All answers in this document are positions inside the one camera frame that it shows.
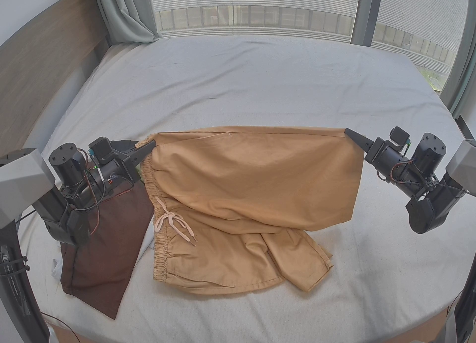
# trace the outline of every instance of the dark garment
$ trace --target dark garment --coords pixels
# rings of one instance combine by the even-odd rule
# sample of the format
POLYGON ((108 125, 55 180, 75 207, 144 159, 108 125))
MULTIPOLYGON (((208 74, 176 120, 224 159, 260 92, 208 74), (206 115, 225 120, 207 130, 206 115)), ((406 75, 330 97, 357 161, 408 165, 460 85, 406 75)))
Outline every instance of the dark garment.
MULTIPOLYGON (((144 185, 137 182, 131 191, 101 203, 99 210, 99 227, 86 245, 61 244, 61 285, 65 293, 116 319, 154 208, 144 185)), ((88 218, 93 230, 97 210, 88 218)))

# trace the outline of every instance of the green fabric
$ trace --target green fabric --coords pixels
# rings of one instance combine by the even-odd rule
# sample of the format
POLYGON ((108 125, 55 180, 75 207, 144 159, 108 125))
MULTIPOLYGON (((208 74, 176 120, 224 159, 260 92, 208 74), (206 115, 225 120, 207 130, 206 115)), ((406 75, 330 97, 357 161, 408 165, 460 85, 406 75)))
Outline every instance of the green fabric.
POLYGON ((97 0, 112 43, 150 43, 157 30, 152 0, 97 0))

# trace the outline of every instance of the clothing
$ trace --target clothing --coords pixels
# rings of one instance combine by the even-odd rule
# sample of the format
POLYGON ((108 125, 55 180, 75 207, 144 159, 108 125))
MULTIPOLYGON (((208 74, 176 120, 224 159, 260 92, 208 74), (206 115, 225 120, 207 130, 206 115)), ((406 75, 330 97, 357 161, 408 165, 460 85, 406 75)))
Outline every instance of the clothing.
POLYGON ((284 279, 310 291, 328 273, 329 254, 303 230, 352 217, 364 154, 343 129, 224 126, 137 146, 152 139, 142 175, 154 224, 167 214, 155 231, 154 279, 226 294, 284 279))
MULTIPOLYGON (((116 193, 128 186, 124 182, 116 193)), ((154 210, 139 181, 131 191, 101 202, 99 212, 98 229, 87 244, 79 248, 61 244, 61 285, 66 294, 116 319, 154 210)), ((96 209, 88 212, 88 220, 93 230, 96 209)))

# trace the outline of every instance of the drawstring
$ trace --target drawstring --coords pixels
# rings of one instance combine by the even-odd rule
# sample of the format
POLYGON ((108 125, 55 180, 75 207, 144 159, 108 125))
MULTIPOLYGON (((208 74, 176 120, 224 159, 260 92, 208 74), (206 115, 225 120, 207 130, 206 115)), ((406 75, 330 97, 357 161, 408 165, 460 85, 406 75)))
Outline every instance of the drawstring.
POLYGON ((182 227, 187 228, 187 231, 188 231, 188 233, 190 233, 190 236, 192 236, 193 239, 195 241, 197 241, 197 239, 195 239, 195 236, 193 234, 192 228, 190 228, 190 226, 187 224, 187 222, 183 219, 182 216, 180 216, 179 214, 176 214, 175 212, 168 211, 167 207, 165 207, 165 204, 158 197, 156 197, 155 200, 158 201, 158 203, 162 206, 162 208, 165 211, 165 213, 161 217, 159 217, 157 219, 157 221, 155 222, 155 224, 154 224, 154 231, 155 232, 160 231, 160 229, 162 228, 162 224, 163 224, 164 220, 168 218, 169 219, 169 224, 173 229, 175 229, 175 232, 177 232, 180 236, 182 236, 182 238, 184 238, 186 241, 193 244, 193 242, 190 241, 188 236, 186 236, 181 231, 179 231, 179 229, 174 225, 174 219, 175 219, 176 221, 178 221, 178 223, 182 227))

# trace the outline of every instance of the mattress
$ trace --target mattress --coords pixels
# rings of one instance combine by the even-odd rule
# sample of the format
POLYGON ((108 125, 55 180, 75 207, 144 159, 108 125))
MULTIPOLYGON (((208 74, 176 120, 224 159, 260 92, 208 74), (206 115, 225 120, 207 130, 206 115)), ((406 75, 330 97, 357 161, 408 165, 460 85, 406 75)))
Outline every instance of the mattress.
MULTIPOLYGON (((177 37, 113 46, 43 156, 100 136, 226 125, 349 127, 372 139, 400 126, 414 141, 409 154, 431 132, 447 146, 439 177, 463 140, 404 55, 305 38, 177 37)), ((310 293, 289 282, 248 294, 183 293, 152 279, 147 249, 115 321, 62 292, 51 276, 59 248, 39 216, 21 226, 21 246, 40 309, 98 342, 377 342, 448 306, 476 250, 476 199, 464 197, 424 235, 410 229, 407 202, 365 163, 352 220, 310 233, 334 264, 310 293)))

